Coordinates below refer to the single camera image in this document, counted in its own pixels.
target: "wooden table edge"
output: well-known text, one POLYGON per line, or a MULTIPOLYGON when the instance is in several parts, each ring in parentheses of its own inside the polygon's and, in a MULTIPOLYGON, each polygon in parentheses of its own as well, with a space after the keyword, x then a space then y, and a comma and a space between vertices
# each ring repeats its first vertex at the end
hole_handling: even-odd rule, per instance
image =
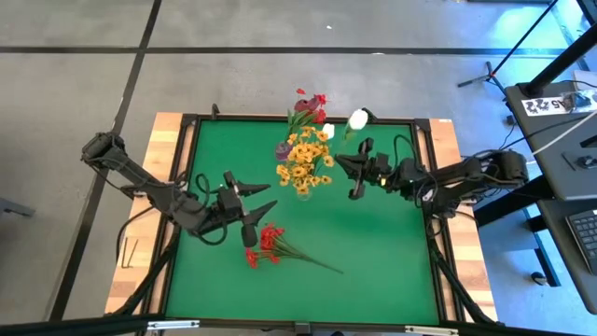
MULTIPOLYGON (((157 179, 168 181, 172 169, 176 142, 181 130, 183 113, 159 112, 156 114, 143 167, 157 179)), ((436 153, 438 167, 453 164, 461 160, 456 134, 453 124, 449 119, 430 119, 431 136, 433 147, 436 153)), ((418 132, 419 147, 423 157, 423 163, 429 166, 426 143, 424 142, 423 131, 418 132)), ((185 134, 181 164, 179 173, 186 167, 192 132, 185 134)), ((130 217, 148 206, 147 199, 136 199, 132 203, 130 217)), ((460 211, 472 215, 472 209, 461 206, 460 211)), ((151 255, 157 239, 160 214, 153 210, 145 216, 134 221, 125 231, 127 248, 124 248, 124 241, 121 246, 121 253, 118 256, 118 265, 115 269, 112 286, 105 306, 105 312, 113 312, 119 308, 125 300, 134 292, 137 286, 145 277, 151 262, 151 255)), ((490 318, 496 320, 497 313, 493 303, 487 271, 480 246, 477 225, 474 220, 464 216, 448 220, 451 245, 456 262, 458 277, 468 290, 469 294, 490 318)), ((443 244, 440 237, 437 239, 440 248, 443 244)), ((150 305, 150 312, 158 311, 158 303, 161 296, 161 288, 164 282, 164 271, 154 286, 153 300, 150 305)), ((450 286, 442 275, 442 289, 445 297, 445 306, 449 320, 455 320, 453 299, 450 286)))

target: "yellow flower bouquet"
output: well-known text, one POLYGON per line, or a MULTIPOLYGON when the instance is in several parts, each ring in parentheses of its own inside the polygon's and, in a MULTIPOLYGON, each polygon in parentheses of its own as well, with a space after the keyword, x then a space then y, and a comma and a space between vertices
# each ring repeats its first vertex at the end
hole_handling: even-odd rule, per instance
POLYGON ((298 195, 309 195, 310 188, 332 182, 331 177, 318 173, 322 166, 333 167, 334 159, 329 155, 327 133, 311 126, 301 130, 301 134, 293 133, 288 137, 292 151, 285 164, 278 164, 276 174, 280 176, 281 186, 292 184, 298 195))

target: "gray floor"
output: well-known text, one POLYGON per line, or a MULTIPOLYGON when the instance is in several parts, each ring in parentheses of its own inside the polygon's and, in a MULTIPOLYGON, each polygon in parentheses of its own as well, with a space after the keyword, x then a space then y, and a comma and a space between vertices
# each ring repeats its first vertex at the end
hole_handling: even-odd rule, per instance
MULTIPOLYGON (((137 46, 151 4, 3 1, 0 46, 137 46)), ((574 1, 561 5, 573 31, 586 28, 576 19, 574 1)), ((150 45, 509 48, 542 10, 443 0, 170 0, 163 1, 150 45)), ((561 27, 549 15, 524 47, 564 48, 565 43, 561 27)), ((0 193, 37 210, 33 218, 5 216, 0 223, 0 323, 45 317, 92 177, 78 160, 80 148, 95 132, 110 128, 133 57, 0 54, 0 193)), ((461 152, 470 154, 502 144, 509 112, 496 87, 457 89, 455 83, 481 75, 485 61, 500 59, 146 55, 122 136, 130 156, 141 161, 158 111, 204 113, 218 103, 224 113, 284 114, 293 104, 294 89, 302 87, 327 93, 328 112, 336 116, 364 105, 382 117, 453 119, 461 152)), ((593 60, 597 58, 587 58, 590 66, 593 60)), ((517 56, 499 78, 505 85, 528 80, 550 61, 517 56)), ((573 69, 562 78, 570 78, 573 69)), ((520 136, 517 129, 510 139, 520 136)), ((526 145, 516 149, 530 154, 526 145)), ((66 317, 103 312, 116 233, 129 209, 124 196, 104 191, 66 317)), ((557 258, 555 247, 550 251, 557 258)), ((556 289, 535 287, 523 277, 538 264, 528 254, 485 257, 502 321, 525 328, 595 331, 597 319, 586 312, 570 281, 556 289), (565 307, 566 312, 544 305, 565 307)), ((558 272, 565 276, 563 266, 558 272)))

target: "white flower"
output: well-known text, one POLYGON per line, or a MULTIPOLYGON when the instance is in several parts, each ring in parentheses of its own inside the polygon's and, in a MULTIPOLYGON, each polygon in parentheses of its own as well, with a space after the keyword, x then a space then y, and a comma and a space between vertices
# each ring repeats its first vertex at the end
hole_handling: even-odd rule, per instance
POLYGON ((353 130, 362 130, 367 125, 368 118, 367 112, 359 108, 348 118, 348 126, 353 130))
POLYGON ((325 134, 327 134, 327 140, 331 139, 334 137, 334 130, 335 130, 336 126, 332 125, 332 124, 325 124, 324 125, 324 129, 322 131, 324 131, 325 134))

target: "green table surface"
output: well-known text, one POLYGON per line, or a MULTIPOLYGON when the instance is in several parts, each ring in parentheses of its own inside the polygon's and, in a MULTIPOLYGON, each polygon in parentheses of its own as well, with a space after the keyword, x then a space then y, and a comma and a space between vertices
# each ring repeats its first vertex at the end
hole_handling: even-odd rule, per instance
MULTIPOLYGON (((223 183, 222 174, 231 170, 244 183, 271 184, 244 199, 248 209, 278 201, 259 227, 275 222, 286 229, 290 244, 344 274, 294 259, 277 265, 260 260, 252 269, 238 223, 229 225, 228 239, 218 246, 183 232, 166 315, 435 325, 437 302, 421 210, 398 194, 370 185, 364 198, 349 200, 354 181, 337 163, 322 168, 332 184, 318 186, 308 201, 300 200, 294 188, 279 185, 275 173, 274 148, 286 127, 285 122, 202 121, 191 181, 204 173, 216 188, 223 183)), ((346 144, 338 134, 343 126, 336 129, 337 136, 330 140, 332 154, 353 154, 370 136, 374 152, 393 156, 394 136, 411 138, 405 125, 370 125, 346 144)), ((399 142, 398 154, 412 156, 404 142, 399 142)), ((190 190, 203 197, 193 184, 190 190)), ((211 232, 206 238, 216 240, 220 234, 211 232)))

